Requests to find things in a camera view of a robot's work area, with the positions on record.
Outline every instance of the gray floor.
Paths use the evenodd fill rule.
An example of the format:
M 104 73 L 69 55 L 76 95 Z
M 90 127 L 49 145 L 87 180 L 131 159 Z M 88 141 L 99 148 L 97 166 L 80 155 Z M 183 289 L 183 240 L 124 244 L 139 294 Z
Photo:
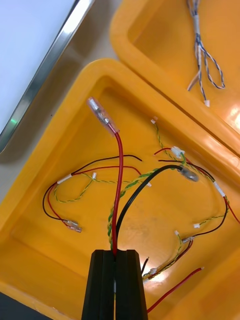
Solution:
M 0 320 L 50 320 L 50 318 L 0 293 Z

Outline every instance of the yellow plastic tray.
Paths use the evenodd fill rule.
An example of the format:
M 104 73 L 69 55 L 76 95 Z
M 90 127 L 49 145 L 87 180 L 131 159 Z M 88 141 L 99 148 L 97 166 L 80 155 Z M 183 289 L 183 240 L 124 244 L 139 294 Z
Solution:
M 186 0 L 123 0 L 112 25 L 111 42 L 120 59 L 220 141 L 240 154 L 240 1 L 201 1 L 200 31 L 204 46 L 223 70 L 224 90 L 213 87 L 203 65 L 203 86 L 197 83 L 193 19 Z M 219 80 L 215 66 L 209 65 Z
M 76 79 L 0 206 L 0 291 L 58 320 L 81 319 L 91 254 L 109 249 L 107 220 L 115 184 L 93 182 L 75 203 L 57 203 L 52 195 L 53 207 L 64 218 L 77 220 L 82 233 L 67 229 L 42 210 L 43 194 L 54 181 L 94 159 L 117 155 L 115 139 L 87 107 L 90 96 L 100 101 L 120 129 L 124 153 L 143 159 L 125 158 L 125 165 L 144 173 L 160 166 L 157 159 L 167 159 L 164 154 L 153 156 L 160 148 L 150 121 L 155 116 L 163 143 L 179 146 L 192 162 L 212 172 L 240 216 L 239 158 L 120 62 L 103 59 L 90 64 Z M 118 160 L 92 168 L 103 164 L 117 165 Z M 123 175 L 125 180 L 136 177 L 129 169 Z M 117 169 L 97 172 L 98 179 L 117 176 Z M 84 176 L 73 177 L 60 185 L 58 196 L 76 197 L 87 182 Z M 121 199 L 119 210 L 133 190 Z M 118 246 L 136 249 L 141 263 L 150 256 L 149 270 L 176 254 L 175 230 L 181 236 L 191 235 L 193 223 L 222 214 L 224 207 L 205 177 L 194 183 L 176 170 L 166 171 L 130 207 Z M 202 229 L 217 223 L 209 222 Z M 205 267 L 156 307 L 150 320 L 237 319 L 239 227 L 229 214 L 220 230 L 197 238 L 188 254 L 145 285 L 146 303 L 151 306 L 188 273 Z

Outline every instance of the wire end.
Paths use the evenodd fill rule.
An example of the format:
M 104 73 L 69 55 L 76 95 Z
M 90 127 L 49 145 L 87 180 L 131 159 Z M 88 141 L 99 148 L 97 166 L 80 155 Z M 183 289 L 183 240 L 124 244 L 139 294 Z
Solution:
M 183 244 L 186 244 L 187 242 L 189 242 L 189 241 L 191 241 L 191 240 L 193 240 L 193 239 L 194 239 L 194 236 L 189 236 L 189 237 L 187 237 L 187 238 L 181 239 L 181 242 L 182 242 Z

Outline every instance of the orange plastic bin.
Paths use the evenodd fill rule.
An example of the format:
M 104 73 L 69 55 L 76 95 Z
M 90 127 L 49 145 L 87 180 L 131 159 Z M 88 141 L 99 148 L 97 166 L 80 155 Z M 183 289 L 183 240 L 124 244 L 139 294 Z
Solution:
M 155 90 L 240 154 L 240 2 L 201 1 L 200 33 L 219 63 L 225 89 L 216 89 L 202 66 L 202 82 L 210 108 L 203 103 L 196 75 L 194 26 L 186 0 L 123 0 L 111 25 L 111 43 L 119 58 Z M 216 82 L 219 73 L 209 65 Z
M 150 121 L 157 117 L 162 142 L 180 147 L 192 162 L 212 172 L 240 216 L 240 164 L 230 148 L 120 62 L 93 62 L 76 79 L 0 206 L 0 291 L 56 320 L 81 319 L 91 254 L 109 248 L 107 223 L 114 183 L 94 182 L 74 203 L 59 203 L 51 195 L 55 210 L 77 220 L 82 233 L 67 229 L 42 210 L 43 194 L 54 181 L 94 159 L 117 154 L 115 139 L 87 107 L 90 96 L 99 100 L 120 129 L 124 153 L 143 160 L 126 158 L 125 165 L 142 173 L 160 166 L 160 155 L 153 156 L 160 145 Z M 118 160 L 106 162 L 117 164 Z M 117 176 L 114 168 L 97 172 L 99 180 Z M 123 178 L 131 181 L 136 172 L 126 169 Z M 80 175 L 65 181 L 58 197 L 77 197 L 88 181 Z M 119 210 L 133 190 L 121 199 Z M 164 172 L 127 212 L 118 246 L 136 249 L 141 263 L 150 256 L 146 270 L 164 265 L 178 248 L 175 230 L 181 236 L 191 235 L 193 223 L 222 214 L 224 208 L 223 199 L 204 176 L 194 183 L 176 170 Z M 210 221 L 202 230 L 217 224 Z M 219 231 L 196 239 L 189 254 L 144 285 L 150 306 L 192 270 L 205 267 L 156 307 L 150 320 L 237 319 L 239 227 L 229 214 Z

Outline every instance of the white surface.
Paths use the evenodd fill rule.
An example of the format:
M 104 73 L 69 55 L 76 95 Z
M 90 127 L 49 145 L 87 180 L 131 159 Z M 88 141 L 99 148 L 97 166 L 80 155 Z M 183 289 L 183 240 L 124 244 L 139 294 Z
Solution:
M 0 133 L 75 0 L 0 1 Z
M 117 58 L 110 44 L 109 26 L 120 3 L 121 0 L 95 0 L 13 139 L 0 154 L 0 201 L 18 176 L 81 69 L 99 58 Z

